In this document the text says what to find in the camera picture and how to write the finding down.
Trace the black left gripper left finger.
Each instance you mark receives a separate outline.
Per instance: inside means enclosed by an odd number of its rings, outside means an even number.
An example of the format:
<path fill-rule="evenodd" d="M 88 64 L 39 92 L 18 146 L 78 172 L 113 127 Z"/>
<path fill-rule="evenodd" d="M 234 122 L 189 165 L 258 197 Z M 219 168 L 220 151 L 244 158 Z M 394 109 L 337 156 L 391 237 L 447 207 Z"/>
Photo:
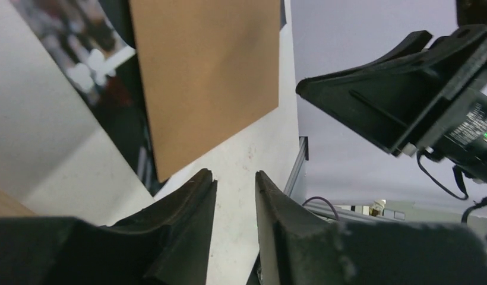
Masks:
<path fill-rule="evenodd" d="M 0 284 L 204 284 L 217 181 L 201 169 L 112 226 L 0 218 Z"/>

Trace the light wooden picture frame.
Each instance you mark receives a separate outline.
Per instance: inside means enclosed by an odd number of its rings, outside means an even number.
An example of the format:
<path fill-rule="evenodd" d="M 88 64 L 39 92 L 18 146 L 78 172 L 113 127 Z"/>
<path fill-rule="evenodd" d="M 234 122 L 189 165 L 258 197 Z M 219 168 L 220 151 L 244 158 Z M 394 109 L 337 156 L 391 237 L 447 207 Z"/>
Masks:
<path fill-rule="evenodd" d="M 35 216 L 37 216 L 37 214 L 32 210 L 0 190 L 0 218 L 23 218 Z"/>

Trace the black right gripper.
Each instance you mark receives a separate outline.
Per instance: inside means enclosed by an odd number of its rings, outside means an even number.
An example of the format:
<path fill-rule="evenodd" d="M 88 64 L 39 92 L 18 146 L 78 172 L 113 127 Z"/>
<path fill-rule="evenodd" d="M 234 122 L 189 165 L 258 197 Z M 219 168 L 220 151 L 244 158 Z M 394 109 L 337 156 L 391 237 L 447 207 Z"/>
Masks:
<path fill-rule="evenodd" d="M 306 78 L 296 93 L 385 153 L 431 147 L 487 184 L 487 26 L 408 34 L 368 64 Z"/>

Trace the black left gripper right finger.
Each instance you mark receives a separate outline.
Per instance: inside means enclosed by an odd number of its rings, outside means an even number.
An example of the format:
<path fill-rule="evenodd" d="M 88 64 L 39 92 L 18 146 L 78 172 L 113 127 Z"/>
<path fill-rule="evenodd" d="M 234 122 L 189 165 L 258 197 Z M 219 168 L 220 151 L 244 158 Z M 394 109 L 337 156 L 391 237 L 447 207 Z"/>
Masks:
<path fill-rule="evenodd" d="M 255 175 L 265 284 L 487 284 L 487 242 L 458 223 L 327 222 Z"/>

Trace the brown frame backing board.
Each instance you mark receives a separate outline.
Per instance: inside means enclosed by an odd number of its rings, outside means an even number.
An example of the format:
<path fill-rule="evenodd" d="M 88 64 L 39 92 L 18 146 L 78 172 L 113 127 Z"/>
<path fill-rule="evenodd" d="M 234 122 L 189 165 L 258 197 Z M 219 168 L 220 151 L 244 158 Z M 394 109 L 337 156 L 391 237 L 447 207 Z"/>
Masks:
<path fill-rule="evenodd" d="M 279 1 L 131 1 L 163 181 L 279 105 Z"/>

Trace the colour printed photo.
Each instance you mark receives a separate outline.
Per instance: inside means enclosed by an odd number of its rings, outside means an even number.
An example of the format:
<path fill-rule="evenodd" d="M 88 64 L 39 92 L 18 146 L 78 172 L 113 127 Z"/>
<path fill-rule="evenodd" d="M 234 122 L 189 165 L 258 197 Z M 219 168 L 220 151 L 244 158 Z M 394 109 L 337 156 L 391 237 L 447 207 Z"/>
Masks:
<path fill-rule="evenodd" d="M 128 1 L 13 6 L 150 194 L 158 180 Z"/>

